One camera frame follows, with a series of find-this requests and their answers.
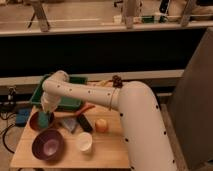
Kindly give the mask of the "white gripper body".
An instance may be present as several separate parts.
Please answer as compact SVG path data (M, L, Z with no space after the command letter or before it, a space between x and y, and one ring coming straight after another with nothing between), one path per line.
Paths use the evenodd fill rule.
M61 101L60 97L44 93L41 96L42 110L45 113L47 113L47 112L52 113L57 109L60 101Z

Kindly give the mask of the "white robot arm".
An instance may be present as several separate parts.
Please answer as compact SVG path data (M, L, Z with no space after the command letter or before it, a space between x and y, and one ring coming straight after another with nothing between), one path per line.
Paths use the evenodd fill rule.
M42 89L44 111L55 111L62 97L117 110L131 171L177 171L160 107L145 83L131 81L122 88L73 84L68 74L59 70L43 81Z

